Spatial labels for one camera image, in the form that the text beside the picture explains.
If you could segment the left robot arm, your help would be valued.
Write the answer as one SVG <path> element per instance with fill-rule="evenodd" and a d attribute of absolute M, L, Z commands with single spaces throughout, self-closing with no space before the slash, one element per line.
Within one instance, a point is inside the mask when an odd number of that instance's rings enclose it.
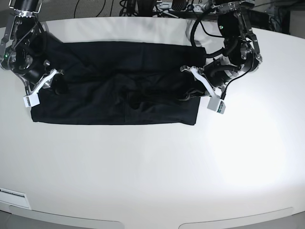
<path fill-rule="evenodd" d="M 248 19 L 248 9 L 254 4 L 247 0 L 209 0 L 191 28 L 188 53 L 192 61 L 182 71 L 193 74 L 187 84 L 177 91 L 177 99 L 188 101 L 192 98 L 210 96 L 224 100 L 229 85 L 242 76 L 255 71 L 262 62 L 259 44 Z M 224 46 L 207 53 L 197 46 L 195 32 L 203 19 L 215 12 L 219 27 L 219 38 Z"/>

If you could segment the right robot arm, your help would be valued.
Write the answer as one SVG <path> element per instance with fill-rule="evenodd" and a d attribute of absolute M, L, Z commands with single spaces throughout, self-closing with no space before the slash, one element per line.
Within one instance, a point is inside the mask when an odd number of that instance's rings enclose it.
<path fill-rule="evenodd" d="M 24 84 L 26 95 L 39 86 L 65 94 L 63 70 L 47 56 L 48 34 L 39 21 L 41 0 L 11 0 L 6 29 L 0 41 L 0 66 L 13 72 Z"/>

